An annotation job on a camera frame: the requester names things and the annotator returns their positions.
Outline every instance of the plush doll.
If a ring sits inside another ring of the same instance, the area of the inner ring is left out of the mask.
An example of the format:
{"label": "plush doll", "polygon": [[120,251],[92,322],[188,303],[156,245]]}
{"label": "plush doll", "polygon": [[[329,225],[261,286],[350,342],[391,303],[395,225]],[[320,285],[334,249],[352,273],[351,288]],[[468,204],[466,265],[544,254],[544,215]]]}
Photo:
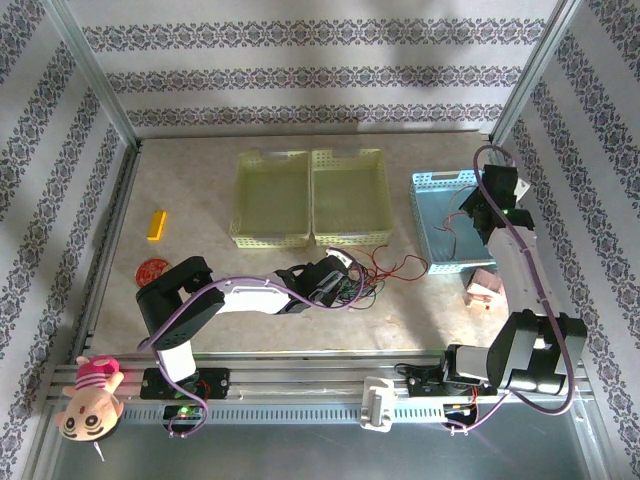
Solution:
{"label": "plush doll", "polygon": [[113,395],[124,379],[118,361],[106,355],[89,360],[78,357],[75,388],[64,387],[62,393],[71,397],[64,412],[54,421],[60,433],[70,440],[94,442],[107,435],[117,424],[124,404]]}

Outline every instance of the white wall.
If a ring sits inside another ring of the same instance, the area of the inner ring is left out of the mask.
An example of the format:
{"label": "white wall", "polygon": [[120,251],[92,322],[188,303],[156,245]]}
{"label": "white wall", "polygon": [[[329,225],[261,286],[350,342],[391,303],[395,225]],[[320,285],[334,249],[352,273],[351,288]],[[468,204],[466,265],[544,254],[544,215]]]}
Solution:
{"label": "white wall", "polygon": [[67,361],[124,146],[37,0],[0,0],[0,478]]}
{"label": "white wall", "polygon": [[141,137],[490,132],[555,0],[69,0]]}
{"label": "white wall", "polygon": [[588,325],[583,359],[623,478],[640,477],[639,3],[582,5],[505,143],[532,180],[559,293]]}

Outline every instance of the black servo bracket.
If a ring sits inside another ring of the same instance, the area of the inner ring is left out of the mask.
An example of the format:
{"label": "black servo bracket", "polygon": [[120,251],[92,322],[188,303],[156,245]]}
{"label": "black servo bracket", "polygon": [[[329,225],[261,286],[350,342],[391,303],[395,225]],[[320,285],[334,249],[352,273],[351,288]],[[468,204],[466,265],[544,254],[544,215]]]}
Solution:
{"label": "black servo bracket", "polygon": [[[178,385],[200,398],[205,398],[208,393],[209,400],[224,400],[229,392],[229,374],[228,368],[199,368],[194,375],[178,382]],[[142,400],[180,400],[184,398],[193,403],[193,400],[184,397],[171,387],[158,368],[147,368],[144,371],[140,398]]]}

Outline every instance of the red round object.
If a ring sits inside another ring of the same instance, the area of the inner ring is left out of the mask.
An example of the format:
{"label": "red round object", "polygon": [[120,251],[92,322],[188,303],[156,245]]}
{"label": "red round object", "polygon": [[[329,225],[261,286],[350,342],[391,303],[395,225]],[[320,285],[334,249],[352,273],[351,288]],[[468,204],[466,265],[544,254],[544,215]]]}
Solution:
{"label": "red round object", "polygon": [[138,267],[136,283],[140,288],[153,282],[156,278],[169,270],[171,265],[164,258],[150,258]]}

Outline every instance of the light yellow basket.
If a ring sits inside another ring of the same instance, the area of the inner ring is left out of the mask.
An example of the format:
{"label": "light yellow basket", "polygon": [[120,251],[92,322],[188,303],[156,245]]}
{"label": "light yellow basket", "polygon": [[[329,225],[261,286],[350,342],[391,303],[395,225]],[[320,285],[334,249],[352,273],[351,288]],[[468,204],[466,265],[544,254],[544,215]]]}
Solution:
{"label": "light yellow basket", "polygon": [[314,150],[311,189],[318,245],[388,243],[393,218],[381,150]]}
{"label": "light yellow basket", "polygon": [[229,233],[240,248],[304,247],[311,233],[310,154],[260,152],[238,157]]}

